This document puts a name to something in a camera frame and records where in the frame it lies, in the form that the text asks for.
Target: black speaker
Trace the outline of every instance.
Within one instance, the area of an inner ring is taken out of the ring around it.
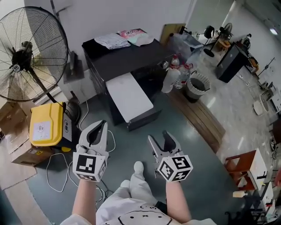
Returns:
[[[215,70],[217,78],[228,83],[247,61],[246,53],[236,44],[232,44]]]

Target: white shirt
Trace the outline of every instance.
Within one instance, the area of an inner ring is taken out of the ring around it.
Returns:
[[[162,213],[158,208],[152,207],[148,204],[143,204],[141,201],[136,202],[135,199],[123,199],[118,201],[121,203],[119,207],[117,205],[109,207],[102,207],[97,212],[97,225],[180,225],[179,222],[173,218]],[[79,215],[71,215],[69,218],[64,220],[61,225],[91,225],[85,218]],[[203,221],[191,220],[184,225],[216,225],[211,219],[205,219]]]

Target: fan grill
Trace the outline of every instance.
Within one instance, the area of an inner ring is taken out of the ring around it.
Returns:
[[[25,57],[14,57],[29,49],[32,52]],[[0,20],[0,96],[20,102],[42,96],[58,83],[67,60],[65,32],[48,11],[24,7]],[[39,78],[40,85],[31,71]]]

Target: label sticker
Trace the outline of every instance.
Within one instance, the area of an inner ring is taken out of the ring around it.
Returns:
[[[41,155],[43,153],[43,151],[38,151],[38,152],[36,152],[36,155]]]
[[[40,141],[40,140],[48,140],[50,139],[51,134],[51,122],[41,122],[35,123],[33,126],[33,140]]]
[[[35,149],[31,149],[31,150],[29,151],[30,154],[35,154],[36,152],[37,152],[37,150],[35,150]]]
[[[63,132],[62,136],[69,141],[72,141],[72,128],[71,128],[71,119],[63,114]]]

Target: yellow container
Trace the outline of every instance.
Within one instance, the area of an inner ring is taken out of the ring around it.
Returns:
[[[31,109],[29,139],[34,146],[53,146],[63,151],[75,149],[80,131],[64,113],[65,103],[50,103]]]

